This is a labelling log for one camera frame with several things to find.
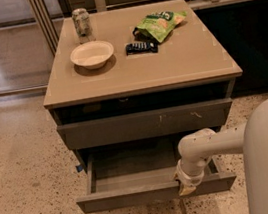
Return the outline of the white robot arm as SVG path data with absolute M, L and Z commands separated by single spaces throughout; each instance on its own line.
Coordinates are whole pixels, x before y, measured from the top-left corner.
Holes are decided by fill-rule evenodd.
M 268 99 L 240 126 L 221 132 L 204 128 L 185 135 L 179 141 L 178 152 L 175 177 L 182 196 L 197 189 L 212 156 L 241 153 L 249 214 L 268 214 Z

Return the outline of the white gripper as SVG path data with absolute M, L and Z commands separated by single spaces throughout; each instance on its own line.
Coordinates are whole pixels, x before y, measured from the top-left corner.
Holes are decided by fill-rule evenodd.
M 195 186 L 202 182 L 205 168 L 211 160 L 211 157 L 205 157 L 193 162 L 184 159 L 178 161 L 175 176 L 182 183 L 179 187 L 179 195 L 183 197 L 195 192 L 197 189 Z

